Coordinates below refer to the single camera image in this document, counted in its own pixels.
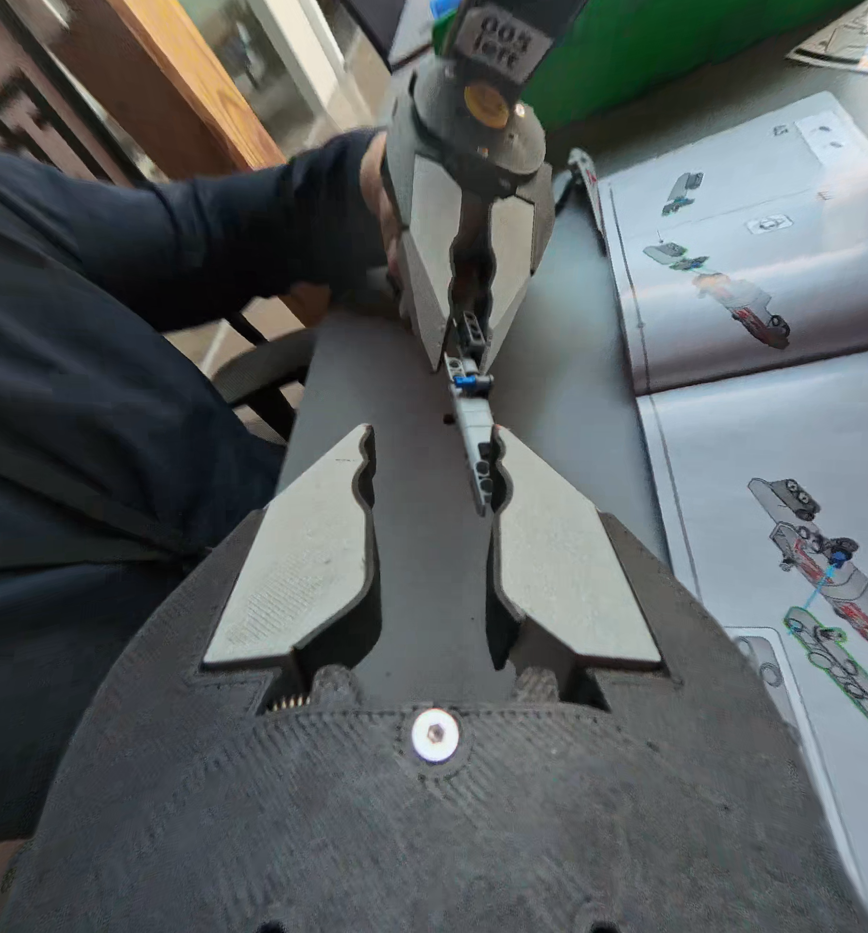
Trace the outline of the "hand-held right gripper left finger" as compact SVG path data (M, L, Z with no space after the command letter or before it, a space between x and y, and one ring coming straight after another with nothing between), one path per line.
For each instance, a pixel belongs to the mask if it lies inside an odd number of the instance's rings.
M372 426L360 424L265 509L206 654L210 669L354 668L381 635Z

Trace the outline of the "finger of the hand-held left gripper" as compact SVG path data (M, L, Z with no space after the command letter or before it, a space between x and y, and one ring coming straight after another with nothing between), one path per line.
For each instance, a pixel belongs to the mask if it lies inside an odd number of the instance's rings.
M522 192L498 199L490 207L488 243L494 270L480 370L491 369L510 332L548 245L554 218L551 169L538 170Z
M440 163L386 155L384 178L400 226L400 310L437 371L453 328L453 246L461 231L463 190Z

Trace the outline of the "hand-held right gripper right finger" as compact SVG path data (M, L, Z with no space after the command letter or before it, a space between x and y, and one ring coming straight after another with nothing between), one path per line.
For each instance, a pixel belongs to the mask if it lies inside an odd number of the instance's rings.
M661 667L597 507L508 428L495 427L494 444L485 623L495 670Z

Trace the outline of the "small grey lego assembly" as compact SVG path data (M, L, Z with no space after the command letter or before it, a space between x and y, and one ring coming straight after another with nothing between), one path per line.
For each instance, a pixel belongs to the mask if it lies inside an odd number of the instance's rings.
M494 385L482 369L487 348L475 308L466 306L451 320L451 340L443 356L451 394L453 423L463 441L477 514L485 516L494 493L494 418L489 396Z

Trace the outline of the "person's left forearm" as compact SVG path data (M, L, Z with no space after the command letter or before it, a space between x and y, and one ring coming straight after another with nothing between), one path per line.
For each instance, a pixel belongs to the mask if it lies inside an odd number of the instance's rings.
M225 318L296 286L332 296L355 288L387 265L359 183L379 132L337 136L276 168L108 190L90 272L159 331Z

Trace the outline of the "lego instruction booklet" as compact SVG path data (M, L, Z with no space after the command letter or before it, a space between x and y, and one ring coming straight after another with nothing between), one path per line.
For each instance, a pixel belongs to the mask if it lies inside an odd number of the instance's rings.
M797 734L868 908L868 138L824 91L599 191L673 572Z

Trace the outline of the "person's left hand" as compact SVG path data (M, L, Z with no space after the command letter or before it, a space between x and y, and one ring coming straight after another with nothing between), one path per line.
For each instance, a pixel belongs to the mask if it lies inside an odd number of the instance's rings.
M401 224L382 177L386 137L386 132L381 131L371 140L360 163L359 183L363 199L380 227L388 273L396 282L400 282L398 249Z

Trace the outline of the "green plastic bin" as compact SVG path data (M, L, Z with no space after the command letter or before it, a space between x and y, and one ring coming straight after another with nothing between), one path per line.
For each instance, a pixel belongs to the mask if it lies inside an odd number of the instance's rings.
M414 81L449 117L504 129L515 107L543 127L623 104L764 39L856 6L836 1L458 2Z

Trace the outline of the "black office chair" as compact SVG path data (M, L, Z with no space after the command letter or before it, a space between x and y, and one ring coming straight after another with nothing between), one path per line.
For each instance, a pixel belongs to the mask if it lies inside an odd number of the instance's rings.
M210 381L231 410L249 408L287 444L297 411L282 390L293 382L305 384L316 349L316 331L303 328L267 340L241 313L228 316L226 323L252 348L219 367Z

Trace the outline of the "wooden cabinet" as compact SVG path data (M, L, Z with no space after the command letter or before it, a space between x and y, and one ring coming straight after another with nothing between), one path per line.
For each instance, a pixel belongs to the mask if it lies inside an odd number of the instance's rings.
M177 1L68 1L54 54L171 179L286 157Z

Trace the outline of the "paper leaflet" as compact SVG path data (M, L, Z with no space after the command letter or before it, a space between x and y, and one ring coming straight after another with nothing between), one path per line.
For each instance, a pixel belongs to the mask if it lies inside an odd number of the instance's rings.
M804 39L786 57L800 64L868 74L868 1Z

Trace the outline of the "dark lattice furniture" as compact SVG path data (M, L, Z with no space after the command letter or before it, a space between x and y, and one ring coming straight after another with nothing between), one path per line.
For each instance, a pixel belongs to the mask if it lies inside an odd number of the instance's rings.
M71 177L141 187L146 179L51 47L65 2L0 1L0 149Z

